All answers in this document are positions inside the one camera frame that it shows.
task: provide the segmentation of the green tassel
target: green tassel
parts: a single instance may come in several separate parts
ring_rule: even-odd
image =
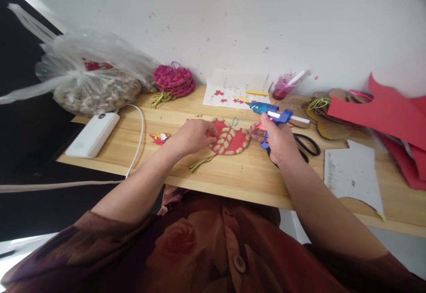
[[[198,168],[199,168],[199,167],[200,167],[203,163],[206,163],[206,162],[209,162],[209,161],[213,160],[213,158],[214,158],[215,156],[217,156],[217,154],[215,154],[214,156],[210,156],[210,157],[204,158],[203,160],[200,160],[200,161],[198,161],[198,162],[194,163],[193,165],[191,165],[191,166],[189,167],[189,169],[191,170],[192,174],[194,174],[195,172],[197,172],[197,169],[198,169]]]
[[[154,97],[154,101],[150,105],[150,108],[157,109],[158,105],[161,102],[168,102],[169,100],[175,100],[176,98],[172,96],[172,92],[165,93],[164,91],[161,91],[160,93],[156,94]]]

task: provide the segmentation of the yellow string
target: yellow string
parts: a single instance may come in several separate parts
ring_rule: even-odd
[[[308,102],[308,106],[306,107],[306,110],[310,111],[313,109],[322,108],[328,105],[329,103],[330,103],[330,98],[327,98],[327,97],[311,99]]]
[[[203,163],[206,163],[206,162],[209,162],[209,161],[213,160],[213,158],[214,158],[215,156],[217,156],[217,154],[215,154],[215,155],[213,155],[213,156],[210,156],[210,157],[207,157],[207,158],[204,158],[204,159],[202,159],[202,160],[200,160],[200,161],[198,161],[198,162],[194,163],[193,165],[191,165],[191,166],[189,167],[189,169],[191,170],[192,174],[194,174],[195,172],[197,172],[197,169],[198,169],[198,168],[199,168],[199,167],[200,167]]]

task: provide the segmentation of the yellow paper strip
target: yellow paper strip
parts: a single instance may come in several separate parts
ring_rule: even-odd
[[[258,96],[268,96],[268,93],[265,91],[254,91],[254,90],[246,90],[246,94],[255,94]]]

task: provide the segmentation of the peanut craft ornament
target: peanut craft ornament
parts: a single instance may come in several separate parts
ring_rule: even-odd
[[[251,136],[247,129],[237,127],[238,121],[234,125],[230,124],[223,118],[213,118],[212,123],[217,129],[218,137],[215,143],[210,145],[210,148],[216,153],[213,156],[204,158],[203,160],[194,163],[189,168],[192,173],[205,162],[211,161],[215,156],[233,156],[242,153],[250,145]]]

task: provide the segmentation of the black scissors handle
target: black scissors handle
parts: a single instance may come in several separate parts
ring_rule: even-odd
[[[303,134],[300,134],[300,133],[294,133],[293,134],[293,137],[294,137],[294,139],[297,141],[297,143],[298,144],[300,144],[300,146],[307,152],[307,153],[309,153],[310,155],[312,155],[312,156],[319,156],[320,154],[321,154],[321,148],[318,146],[318,144],[312,139],[312,138],[310,138],[310,137],[308,137],[308,136],[305,136],[305,135],[303,135]],[[300,140],[300,138],[303,138],[303,139],[306,139],[307,141],[309,141],[311,144],[312,144],[312,146],[315,148],[315,151],[312,151],[307,145],[305,145],[301,140]],[[303,159],[305,160],[305,162],[306,163],[309,163],[309,158],[308,158],[308,156],[306,155],[306,153],[304,153],[303,152],[303,150],[302,149],[300,149],[300,148],[298,148],[299,149],[299,152],[300,152],[300,155],[303,157]],[[270,148],[268,148],[268,149],[266,149],[266,151],[268,152],[268,156],[270,157],[271,156],[271,149]]]
[[[317,145],[317,143],[310,137],[305,136],[303,134],[300,133],[294,133],[293,134],[294,139],[297,141],[298,144],[300,144],[300,146],[307,152],[309,153],[311,156],[319,156],[321,154],[321,148]],[[312,146],[315,148],[315,151],[312,151],[305,143],[303,143],[301,141],[300,138],[303,138],[307,141],[309,141]]]

